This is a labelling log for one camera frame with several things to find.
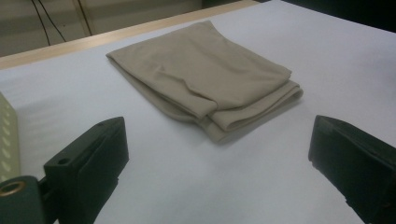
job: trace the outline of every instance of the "white tabletop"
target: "white tabletop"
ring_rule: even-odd
[[[43,164],[95,123],[126,121],[131,160],[95,223],[362,223],[308,161],[317,114],[396,146],[396,34],[271,1],[208,18],[232,41],[288,67],[304,96],[222,144],[172,120],[106,53],[192,22],[0,70],[19,116],[21,169]]]

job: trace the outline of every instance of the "wire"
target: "wire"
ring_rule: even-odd
[[[34,1],[34,0],[31,0],[31,1],[32,1],[32,3],[33,3],[33,6],[35,6],[35,12],[37,13],[38,18],[40,19],[41,26],[43,27],[44,33],[46,34],[47,43],[48,43],[49,46],[50,46],[50,38],[49,38],[49,35],[47,34],[46,26],[44,25],[44,22],[43,22],[43,20],[41,19],[40,13],[38,12],[37,6],[35,5],[35,1]]]
[[[50,14],[48,13],[46,8],[44,7],[44,5],[41,2],[41,0],[38,0],[38,3],[40,3],[40,5],[43,7],[44,11],[46,12],[47,17],[49,18],[50,23],[52,23],[53,27],[56,29],[56,31],[58,31],[58,34],[62,37],[64,42],[66,42],[66,40],[64,39],[64,36],[62,35],[61,31],[59,31],[58,27],[55,25],[55,23],[53,23],[52,19],[50,18]]]

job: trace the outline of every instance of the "wooden trim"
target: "wooden trim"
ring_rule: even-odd
[[[151,21],[100,35],[89,36],[59,45],[45,47],[43,49],[34,49],[14,55],[9,55],[0,58],[0,69],[46,60],[63,54],[104,45],[130,36],[141,35],[150,31],[178,25],[188,21],[196,21],[203,18],[216,16],[222,13],[234,11],[244,7],[251,7],[257,4],[259,3],[252,0],[238,1],[219,7],[211,7],[193,11],[163,20]]]

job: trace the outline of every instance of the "towel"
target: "towel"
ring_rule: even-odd
[[[215,142],[303,95],[289,69],[228,40],[210,21],[106,56],[164,114],[195,122]]]

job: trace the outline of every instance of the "khaki fabric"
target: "khaki fabric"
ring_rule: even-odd
[[[197,123],[213,141],[303,94],[289,69],[228,40],[210,21],[107,57],[163,113]]]

